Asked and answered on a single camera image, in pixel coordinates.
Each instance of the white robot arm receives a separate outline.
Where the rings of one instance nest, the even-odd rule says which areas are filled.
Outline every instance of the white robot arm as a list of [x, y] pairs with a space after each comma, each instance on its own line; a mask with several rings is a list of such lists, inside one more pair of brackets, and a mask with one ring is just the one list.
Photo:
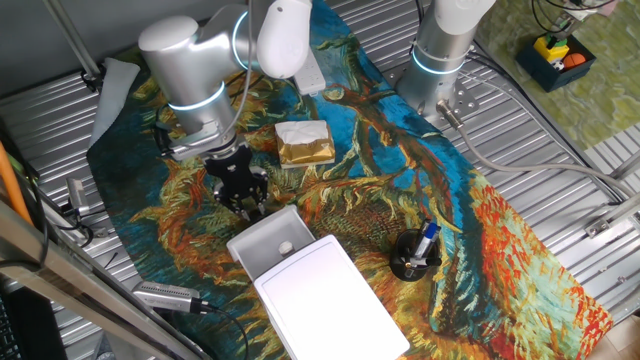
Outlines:
[[[199, 27], [187, 16], [159, 21], [140, 35], [138, 45], [169, 107], [187, 136], [174, 141], [156, 127], [163, 155], [183, 160], [199, 155], [207, 171], [220, 177], [215, 197], [249, 219], [242, 199], [251, 197], [261, 212], [267, 196], [264, 170], [249, 168], [251, 151], [235, 134], [236, 114], [224, 79], [251, 66], [274, 78], [293, 76], [309, 51], [311, 0], [275, 0], [251, 9], [228, 5]], [[249, 58], [249, 44], [253, 49]]]

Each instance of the white cable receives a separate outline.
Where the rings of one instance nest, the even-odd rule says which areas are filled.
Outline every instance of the white cable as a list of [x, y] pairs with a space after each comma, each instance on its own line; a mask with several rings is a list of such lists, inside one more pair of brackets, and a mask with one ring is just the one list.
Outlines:
[[235, 125], [236, 121], [240, 118], [240, 114], [242, 113], [242, 109], [244, 108], [244, 103], [247, 100], [247, 94], [249, 93], [249, 84], [251, 83], [251, 62], [253, 61], [253, 26], [251, 21], [251, 4], [252, 0], [249, 0], [247, 3], [247, 21], [249, 22], [249, 62], [247, 63], [247, 75], [244, 80], [244, 91], [242, 93], [242, 100], [240, 101], [240, 105], [238, 106], [238, 111], [236, 112], [236, 116], [233, 118], [232, 124]]
[[[470, 75], [465, 74], [463, 72], [460, 72], [460, 74], [462, 76], [465, 76], [465, 77], [469, 78], [469, 79], [476, 80], [478, 82], [481, 82], [481, 83], [483, 83], [485, 85], [488, 85], [490, 87], [493, 87], [493, 88], [501, 91], [505, 95], [509, 96], [516, 103], [518, 103], [518, 105], [520, 105], [520, 107], [522, 107], [524, 109], [524, 111], [526, 111], [527, 114], [532, 119], [535, 119], [533, 117], [533, 115], [524, 107], [524, 105], [522, 105], [522, 103], [518, 99], [516, 99], [513, 95], [511, 95], [508, 92], [506, 92], [504, 89], [500, 88], [497, 85], [494, 85], [494, 84], [488, 82], [486, 79], [479, 79], [479, 78], [477, 78], [475, 76], [470, 76]], [[469, 147], [469, 150], [471, 150], [471, 152], [478, 158], [478, 160], [481, 163], [483, 163], [484, 165], [486, 165], [486, 166], [488, 166], [488, 167], [490, 167], [492, 169], [499, 170], [499, 171], [506, 171], [506, 172], [528, 172], [528, 171], [542, 171], [542, 170], [548, 170], [548, 169], [573, 170], [573, 171], [577, 171], [577, 172], [581, 172], [581, 173], [584, 173], [584, 174], [595, 176], [598, 179], [601, 179], [602, 181], [604, 181], [604, 182], [606, 182], [606, 183], [608, 183], [608, 184], [610, 184], [612, 186], [615, 186], [616, 188], [620, 189], [628, 197], [633, 197], [635, 195], [635, 193], [633, 191], [631, 191], [628, 187], [626, 187], [620, 181], [612, 178], [609, 175], [605, 175], [605, 174], [603, 174], [603, 173], [601, 173], [601, 172], [599, 172], [597, 170], [588, 168], [586, 166], [573, 165], [573, 164], [552, 164], [552, 163], [545, 163], [545, 164], [538, 164], [538, 165], [531, 165], [531, 166], [504, 166], [504, 165], [499, 165], [499, 164], [493, 163], [489, 159], [487, 159], [484, 156], [482, 156], [482, 154], [480, 154], [478, 149], [476, 149], [476, 147], [471, 142], [471, 139], [469, 139], [469, 135], [467, 134], [467, 131], [464, 129], [464, 127], [458, 128], [458, 132], [460, 133], [460, 136], [462, 137], [462, 140], [464, 140], [464, 142]]]
[[[511, 100], [515, 101], [515, 102], [516, 102], [516, 104], [520, 105], [520, 108], [522, 108], [522, 110], [524, 110], [524, 112], [525, 112], [525, 113], [527, 113], [527, 115], [529, 115], [529, 117], [530, 117], [531, 119], [533, 119], [533, 121], [535, 121], [535, 122], [536, 122], [536, 124], [538, 124], [538, 125], [540, 126], [540, 128], [542, 129], [542, 131], [544, 131], [544, 133], [545, 133], [545, 134], [547, 134], [547, 135], [548, 135], [550, 138], [552, 138], [552, 139], [554, 138], [554, 136], [553, 136], [553, 135], [551, 135], [551, 133], [549, 132], [549, 130], [547, 130], [547, 128], [546, 128], [543, 124], [541, 124], [541, 123], [540, 123], [540, 121], [538, 121], [538, 118], [536, 118], [535, 116], [533, 116], [533, 114], [531, 114], [531, 112], [527, 109], [527, 107], [526, 107], [526, 106], [524, 106], [524, 105], [522, 104], [522, 102], [520, 102], [520, 100], [518, 100], [518, 98], [517, 98], [517, 97], [515, 97], [515, 96], [513, 96], [511, 93], [509, 93], [509, 91], [505, 90], [504, 88], [502, 88], [502, 87], [500, 87], [500, 86], [498, 86], [498, 85], [496, 85], [496, 84], [491, 83], [491, 82], [489, 81], [490, 79], [485, 79], [485, 78], [483, 78], [483, 77], [471, 76], [471, 75], [469, 75], [469, 73], [464, 73], [464, 72], [462, 72], [462, 71], [460, 71], [460, 75], [462, 75], [462, 76], [466, 77], [467, 79], [472, 79], [472, 80], [475, 80], [475, 81], [477, 81], [477, 82], [479, 82], [479, 83], [481, 83], [481, 84], [485, 84], [485, 85], [487, 85], [487, 86], [489, 86], [489, 87], [492, 87], [492, 88], [494, 88], [494, 89], [496, 89], [496, 90], [500, 91], [501, 93], [503, 93], [503, 94], [507, 95], [509, 98], [511, 98]], [[556, 145], [558, 145], [558, 146], [559, 146], [562, 150], [564, 150], [567, 154], [571, 154], [571, 153], [572, 153], [571, 151], [569, 151], [569, 149], [567, 149], [567, 148], [566, 148], [564, 145], [562, 145], [559, 141], [556, 141]], [[573, 160], [577, 161], [580, 165], [583, 165], [583, 166], [585, 165], [585, 164], [584, 164], [580, 159], [578, 159], [578, 158], [576, 158], [576, 157], [573, 157]]]
[[542, 171], [542, 170], [549, 170], [549, 169], [573, 170], [573, 171], [578, 171], [578, 172], [581, 172], [587, 175], [592, 175], [599, 179], [602, 179], [603, 181], [620, 189], [628, 197], [633, 197], [635, 195], [633, 191], [629, 190], [629, 188], [627, 188], [626, 186], [624, 186], [622, 183], [612, 178], [611, 176], [605, 175], [599, 171], [590, 169], [588, 167], [580, 166], [580, 165], [546, 163], [546, 164], [538, 164], [538, 165], [530, 165], [530, 166], [504, 166], [504, 165], [496, 164], [494, 162], [491, 162], [491, 160], [482, 156], [482, 154], [480, 154], [478, 149], [476, 149], [476, 147], [471, 142], [471, 139], [469, 139], [469, 135], [467, 134], [467, 131], [464, 129], [464, 127], [459, 127], [458, 132], [460, 133], [462, 140], [464, 140], [464, 142], [467, 144], [467, 147], [469, 147], [469, 150], [471, 150], [471, 152], [478, 158], [478, 160], [482, 164], [492, 169], [499, 170], [499, 171], [506, 171], [506, 172], [528, 172], [528, 171]]

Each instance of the green mat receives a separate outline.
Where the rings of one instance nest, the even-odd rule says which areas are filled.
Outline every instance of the green mat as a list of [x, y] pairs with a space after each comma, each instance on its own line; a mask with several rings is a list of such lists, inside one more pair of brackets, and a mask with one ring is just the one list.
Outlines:
[[[552, 19], [562, 11], [541, 3]], [[574, 33], [598, 60], [587, 76], [552, 93], [542, 90], [515, 61], [523, 44], [543, 32], [530, 1], [498, 0], [480, 24], [477, 38], [582, 149], [640, 122], [638, 0], [620, 2], [608, 18], [591, 16]]]

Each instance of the blue pen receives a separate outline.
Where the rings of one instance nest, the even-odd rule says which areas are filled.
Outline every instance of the blue pen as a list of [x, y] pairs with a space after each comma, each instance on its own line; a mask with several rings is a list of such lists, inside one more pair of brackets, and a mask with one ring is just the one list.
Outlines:
[[436, 225], [436, 223], [432, 222], [427, 226], [427, 229], [422, 233], [422, 239], [420, 240], [420, 243], [418, 243], [416, 251], [413, 253], [414, 258], [422, 259], [425, 254], [429, 253], [429, 250], [431, 250], [431, 247], [434, 244], [433, 238], [437, 231], [438, 225]]

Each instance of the white cloth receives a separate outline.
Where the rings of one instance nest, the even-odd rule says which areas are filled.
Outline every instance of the white cloth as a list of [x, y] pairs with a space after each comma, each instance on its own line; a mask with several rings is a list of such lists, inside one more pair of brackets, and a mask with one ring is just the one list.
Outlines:
[[276, 124], [276, 134], [288, 145], [310, 144], [328, 139], [329, 131], [324, 120], [287, 121]]
[[127, 100], [129, 88], [140, 72], [138, 65], [111, 58], [104, 61], [104, 66], [107, 68], [107, 74], [102, 84], [89, 147], [93, 146], [116, 120]]

